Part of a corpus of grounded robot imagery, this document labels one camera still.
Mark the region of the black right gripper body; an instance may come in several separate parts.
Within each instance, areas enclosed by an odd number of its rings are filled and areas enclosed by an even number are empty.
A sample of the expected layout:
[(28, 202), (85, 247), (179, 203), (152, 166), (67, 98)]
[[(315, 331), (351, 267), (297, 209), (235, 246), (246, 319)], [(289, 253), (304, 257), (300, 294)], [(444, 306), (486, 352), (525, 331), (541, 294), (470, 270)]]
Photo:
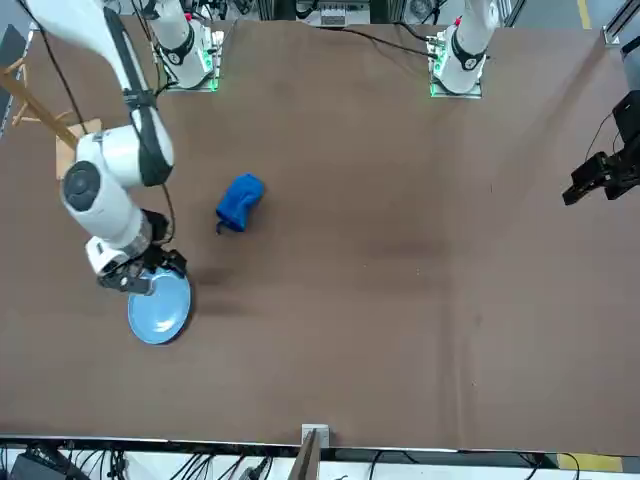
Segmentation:
[(142, 213), (151, 226), (151, 243), (156, 246), (165, 245), (173, 240), (174, 225), (159, 212), (143, 209)]

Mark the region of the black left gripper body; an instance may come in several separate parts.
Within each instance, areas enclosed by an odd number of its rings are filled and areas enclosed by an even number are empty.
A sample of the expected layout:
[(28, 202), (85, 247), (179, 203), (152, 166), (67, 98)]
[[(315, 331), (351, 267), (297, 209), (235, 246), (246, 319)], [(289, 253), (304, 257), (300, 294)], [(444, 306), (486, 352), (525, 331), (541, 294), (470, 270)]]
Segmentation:
[(612, 114), (622, 139), (628, 146), (639, 135), (640, 91), (629, 91), (612, 109)]

